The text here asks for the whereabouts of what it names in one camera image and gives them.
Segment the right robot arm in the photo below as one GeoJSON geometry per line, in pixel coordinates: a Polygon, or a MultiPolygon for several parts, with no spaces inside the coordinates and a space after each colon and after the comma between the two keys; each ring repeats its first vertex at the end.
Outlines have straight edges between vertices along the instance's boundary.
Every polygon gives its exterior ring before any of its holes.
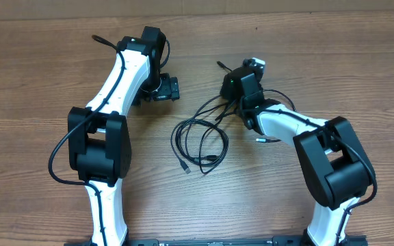
{"type": "Polygon", "coordinates": [[[300,236],[274,236],[273,245],[366,245],[348,236],[352,211],[376,196],[376,174],[350,122],[311,118],[264,97],[265,63],[247,59],[225,75],[220,96],[237,105],[249,130],[295,148],[306,186],[315,200],[313,218],[300,236]]]}

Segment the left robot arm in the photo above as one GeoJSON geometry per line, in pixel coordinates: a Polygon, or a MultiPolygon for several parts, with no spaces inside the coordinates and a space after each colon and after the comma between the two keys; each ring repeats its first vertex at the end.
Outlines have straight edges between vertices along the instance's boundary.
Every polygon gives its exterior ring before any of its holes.
{"type": "Polygon", "coordinates": [[[90,198],[93,235],[87,245],[125,245],[122,181],[131,163],[127,116],[142,100],[178,100],[177,78],[161,69],[170,44],[159,28],[146,26],[140,38],[113,45],[116,60],[98,94],[68,114],[68,153],[90,198]]]}

